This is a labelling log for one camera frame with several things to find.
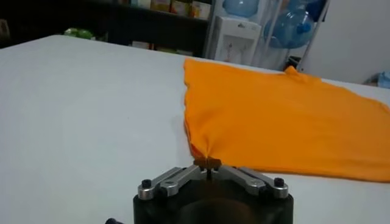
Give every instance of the white table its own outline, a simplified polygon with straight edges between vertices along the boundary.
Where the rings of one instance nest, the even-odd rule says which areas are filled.
[[[140,181],[193,160],[183,62],[63,36],[0,50],[0,223],[131,224]],[[326,82],[390,105],[389,90]],[[295,223],[389,222],[390,184],[279,176]]]

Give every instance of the black screw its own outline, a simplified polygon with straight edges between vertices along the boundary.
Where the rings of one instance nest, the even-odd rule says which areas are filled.
[[[141,183],[142,188],[149,188],[152,186],[152,181],[150,179],[145,179]]]
[[[282,178],[275,178],[274,179],[274,185],[275,187],[283,187],[285,185],[285,181]]]

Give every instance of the bottle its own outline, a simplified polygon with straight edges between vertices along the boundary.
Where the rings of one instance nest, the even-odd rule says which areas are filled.
[[[271,28],[271,21],[268,21],[264,28],[265,40]],[[274,48],[300,48],[310,41],[313,31],[314,21],[305,10],[305,5],[299,0],[291,0],[287,9],[275,22],[269,45]]]
[[[259,0],[225,0],[223,8],[229,15],[249,18],[257,13]]]

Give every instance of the orange fabric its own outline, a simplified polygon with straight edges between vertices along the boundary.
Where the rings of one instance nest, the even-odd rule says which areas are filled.
[[[299,74],[185,62],[194,156],[268,172],[390,182],[390,111]]]

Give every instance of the shelf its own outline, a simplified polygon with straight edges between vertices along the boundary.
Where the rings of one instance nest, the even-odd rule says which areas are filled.
[[[133,6],[133,5],[118,4],[118,5],[115,5],[115,7],[122,7],[122,8],[128,9],[130,12],[138,10],[138,11],[140,11],[140,13],[148,13],[148,14],[155,15],[155,16],[171,16],[175,19],[184,19],[185,21],[187,21],[189,23],[204,23],[204,24],[209,23],[209,20],[205,20],[205,19],[197,19],[197,18],[192,18],[189,16],[178,15],[178,14],[171,13],[171,12],[146,9],[146,8],[141,8],[141,7],[137,7],[137,6]]]
[[[0,7],[13,43],[22,43],[67,28],[88,29],[108,42],[128,45],[142,41],[204,56],[210,21],[132,5],[92,0],[19,0]]]

